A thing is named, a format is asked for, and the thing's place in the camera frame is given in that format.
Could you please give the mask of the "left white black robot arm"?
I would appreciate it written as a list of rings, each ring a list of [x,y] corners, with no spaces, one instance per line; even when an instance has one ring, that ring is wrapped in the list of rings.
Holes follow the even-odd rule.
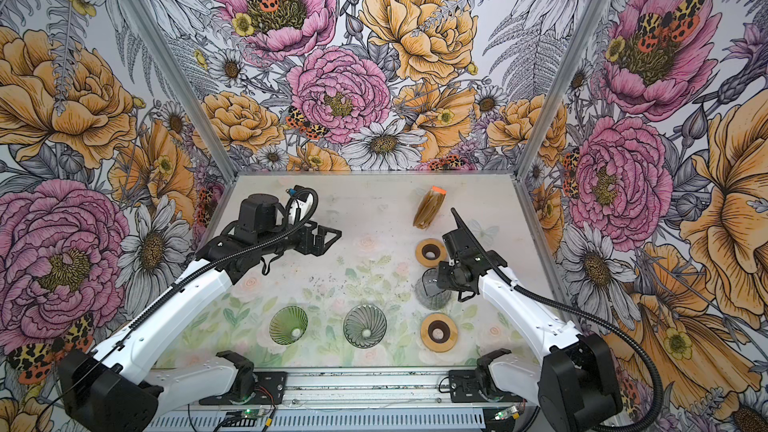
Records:
[[[286,252],[320,257],[340,239],[313,221],[318,193],[296,185],[282,203],[256,193],[197,253],[171,285],[110,338],[73,350],[59,365],[67,416],[89,431],[142,431],[158,415],[208,397],[246,403],[257,390],[252,361],[233,351],[167,378],[152,378],[157,359],[212,302],[256,266],[269,272]]]

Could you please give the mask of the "grey glass dripper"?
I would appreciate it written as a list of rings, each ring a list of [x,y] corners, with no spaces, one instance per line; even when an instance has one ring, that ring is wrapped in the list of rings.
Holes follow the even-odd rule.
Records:
[[[353,307],[343,322],[343,333],[347,342],[358,349],[369,349],[378,345],[387,332],[384,312],[373,304]]]

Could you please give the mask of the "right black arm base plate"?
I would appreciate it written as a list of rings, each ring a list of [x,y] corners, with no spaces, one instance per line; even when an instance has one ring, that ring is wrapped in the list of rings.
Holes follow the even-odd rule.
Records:
[[[479,368],[450,370],[448,388],[452,403],[511,403],[520,400],[519,396],[498,389],[490,375]]]

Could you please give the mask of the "aluminium rail frame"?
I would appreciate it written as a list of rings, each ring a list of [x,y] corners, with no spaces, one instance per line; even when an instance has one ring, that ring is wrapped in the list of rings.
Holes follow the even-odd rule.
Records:
[[[490,359],[480,359],[476,368],[486,372],[483,367]],[[106,368],[86,392],[94,413],[109,428],[139,430],[158,415],[228,392],[236,378],[249,378],[253,372],[249,362],[233,363],[224,357],[195,367],[161,371],[143,380]],[[283,401],[298,396],[311,405],[329,403],[339,407],[363,407],[386,400],[424,402],[429,395],[440,393],[439,381],[439,376],[424,371],[288,374]]]

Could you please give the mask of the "brown coffee filter stack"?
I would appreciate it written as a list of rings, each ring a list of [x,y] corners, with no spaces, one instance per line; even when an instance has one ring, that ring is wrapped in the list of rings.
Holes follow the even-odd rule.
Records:
[[[432,186],[422,198],[412,225],[421,230],[429,228],[440,211],[446,195],[447,192],[443,188]]]

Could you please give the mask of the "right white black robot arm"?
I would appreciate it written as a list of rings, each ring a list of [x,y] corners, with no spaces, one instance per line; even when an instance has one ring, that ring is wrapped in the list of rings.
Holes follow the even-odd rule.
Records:
[[[521,285],[508,263],[486,250],[461,216],[443,235],[448,258],[437,267],[437,286],[454,291],[461,302],[480,297],[500,312],[535,354],[529,366],[498,350],[483,369],[493,391],[509,392],[539,407],[556,431],[588,431],[622,410],[608,346],[588,338],[556,314],[561,302]]]

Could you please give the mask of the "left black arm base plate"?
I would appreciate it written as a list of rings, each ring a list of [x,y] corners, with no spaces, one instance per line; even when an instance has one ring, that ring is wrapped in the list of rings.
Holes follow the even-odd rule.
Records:
[[[232,388],[221,395],[200,399],[206,406],[280,405],[286,391],[288,374],[281,371],[256,371],[249,378],[236,378]]]

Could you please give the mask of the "green glass dripper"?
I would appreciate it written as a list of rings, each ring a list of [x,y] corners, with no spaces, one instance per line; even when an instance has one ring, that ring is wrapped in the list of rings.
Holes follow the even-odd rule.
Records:
[[[305,310],[296,305],[280,309],[271,319],[269,335],[272,341],[281,346],[288,346],[303,337],[309,319]]]

